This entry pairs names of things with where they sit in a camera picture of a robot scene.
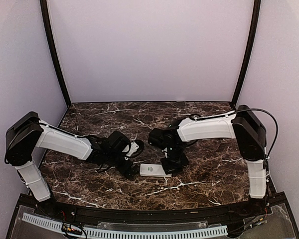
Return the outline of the white remote control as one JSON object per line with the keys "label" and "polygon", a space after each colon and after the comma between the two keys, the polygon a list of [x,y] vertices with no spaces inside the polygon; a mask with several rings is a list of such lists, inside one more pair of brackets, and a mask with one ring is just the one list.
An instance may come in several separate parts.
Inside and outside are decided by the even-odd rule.
{"label": "white remote control", "polygon": [[145,177],[172,177],[172,174],[166,174],[160,164],[141,164],[140,175]]}

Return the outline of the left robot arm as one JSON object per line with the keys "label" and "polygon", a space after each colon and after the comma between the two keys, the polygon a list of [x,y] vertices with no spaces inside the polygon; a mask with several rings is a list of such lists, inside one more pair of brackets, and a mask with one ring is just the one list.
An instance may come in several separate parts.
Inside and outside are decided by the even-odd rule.
{"label": "left robot arm", "polygon": [[119,131],[108,137],[79,136],[42,121],[29,112],[10,127],[5,135],[5,164],[12,165],[24,180],[41,209],[50,217],[60,213],[60,205],[52,200],[52,192],[32,159],[35,148],[45,148],[73,156],[88,163],[115,167],[126,178],[133,171],[131,158],[141,151],[141,143],[130,141]]}

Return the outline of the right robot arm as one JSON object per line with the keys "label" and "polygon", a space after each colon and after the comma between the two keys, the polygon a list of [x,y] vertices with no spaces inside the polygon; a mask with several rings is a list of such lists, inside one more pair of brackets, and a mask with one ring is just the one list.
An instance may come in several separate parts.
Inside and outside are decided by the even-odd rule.
{"label": "right robot arm", "polygon": [[264,207],[262,199],[267,193],[268,160],[272,151],[267,147],[267,130],[255,112],[270,116],[275,123],[275,132],[279,132],[277,120],[270,112],[240,105],[236,110],[219,115],[191,114],[174,120],[164,129],[154,128],[149,133],[148,143],[164,152],[161,164],[165,174],[175,175],[189,165],[184,153],[187,147],[203,139],[235,139],[240,155],[247,163],[249,196],[252,198],[245,204],[244,211],[255,216]]}

